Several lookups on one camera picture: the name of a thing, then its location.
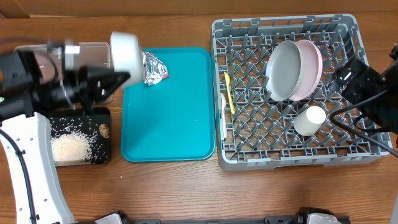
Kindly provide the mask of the yellow plastic spoon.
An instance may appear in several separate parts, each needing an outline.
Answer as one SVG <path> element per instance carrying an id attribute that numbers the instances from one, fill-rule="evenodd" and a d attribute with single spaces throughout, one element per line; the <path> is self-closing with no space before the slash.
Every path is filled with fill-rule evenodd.
<path id="1" fill-rule="evenodd" d="M 231 114 L 235 114 L 235 108 L 234 108 L 234 103 L 233 103 L 232 94 L 231 94 L 231 86 L 230 86 L 231 78 L 230 78 L 228 72 L 224 72 L 224 79 L 225 79 L 225 82 L 226 82 L 226 89 L 227 89 L 228 101 L 229 101 Z"/>

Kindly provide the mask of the brown food scrap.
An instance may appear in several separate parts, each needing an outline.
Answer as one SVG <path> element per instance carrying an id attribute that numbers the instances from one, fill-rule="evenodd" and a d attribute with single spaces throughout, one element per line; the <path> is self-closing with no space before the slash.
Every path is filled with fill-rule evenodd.
<path id="1" fill-rule="evenodd" d="M 102 135 L 102 137 L 109 139 L 110 130 L 106 124 L 101 124 L 98 129 L 99 129 L 99 133 L 100 133 L 100 135 Z"/>

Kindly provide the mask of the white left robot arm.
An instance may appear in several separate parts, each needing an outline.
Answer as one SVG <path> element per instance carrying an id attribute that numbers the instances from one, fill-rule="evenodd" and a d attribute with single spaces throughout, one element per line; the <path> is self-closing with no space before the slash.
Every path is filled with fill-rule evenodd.
<path id="1" fill-rule="evenodd" d="M 76 65 L 80 48 L 65 42 L 47 43 L 42 54 L 59 49 L 61 67 L 42 83 L 42 71 L 32 50 L 1 55 L 1 144 L 9 164 L 18 223 L 74 223 L 62 194 L 51 147 L 49 114 L 79 103 L 90 113 L 96 102 L 106 100 L 129 72 Z"/>

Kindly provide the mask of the white paper cup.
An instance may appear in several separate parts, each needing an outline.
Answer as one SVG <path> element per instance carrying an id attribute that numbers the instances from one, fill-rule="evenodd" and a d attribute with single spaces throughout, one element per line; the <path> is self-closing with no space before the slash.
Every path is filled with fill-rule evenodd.
<path id="1" fill-rule="evenodd" d="M 325 111 L 319 106 L 310 106 L 294 119 L 294 129 L 302 136 L 314 135 L 326 120 Z"/>

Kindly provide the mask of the grey bowl of rice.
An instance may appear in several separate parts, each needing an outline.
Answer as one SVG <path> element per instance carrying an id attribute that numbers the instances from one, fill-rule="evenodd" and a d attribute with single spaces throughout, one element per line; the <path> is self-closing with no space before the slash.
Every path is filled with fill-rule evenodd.
<path id="1" fill-rule="evenodd" d="M 144 64 L 138 37 L 114 31 L 110 37 L 110 48 L 114 70 L 130 74 L 130 78 L 121 85 L 121 88 L 125 89 L 143 82 Z"/>

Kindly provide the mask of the large pinkish white plate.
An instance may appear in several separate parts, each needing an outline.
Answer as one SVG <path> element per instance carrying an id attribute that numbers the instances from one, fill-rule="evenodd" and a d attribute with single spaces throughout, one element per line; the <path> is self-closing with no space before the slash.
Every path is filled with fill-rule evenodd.
<path id="1" fill-rule="evenodd" d="M 318 86 L 323 70 L 322 55 L 318 47 L 309 40 L 300 40 L 297 43 L 302 53 L 304 63 L 300 71 L 303 78 L 298 90 L 290 97 L 290 100 L 300 101 L 310 96 Z"/>

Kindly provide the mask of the small grey plate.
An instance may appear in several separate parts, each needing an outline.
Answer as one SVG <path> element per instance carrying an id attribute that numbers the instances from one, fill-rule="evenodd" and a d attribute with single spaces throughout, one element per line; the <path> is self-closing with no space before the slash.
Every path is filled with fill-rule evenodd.
<path id="1" fill-rule="evenodd" d="M 266 68 L 266 90 L 272 100 L 284 101 L 298 91 L 303 63 L 302 51 L 295 42 L 286 40 L 275 47 Z"/>

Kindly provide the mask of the foil wrapper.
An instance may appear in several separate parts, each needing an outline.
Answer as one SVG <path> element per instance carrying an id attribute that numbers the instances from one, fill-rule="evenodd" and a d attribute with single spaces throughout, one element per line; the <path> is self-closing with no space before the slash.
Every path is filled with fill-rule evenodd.
<path id="1" fill-rule="evenodd" d="M 169 77 L 166 65 L 150 52 L 143 52 L 144 83 L 156 85 Z"/>

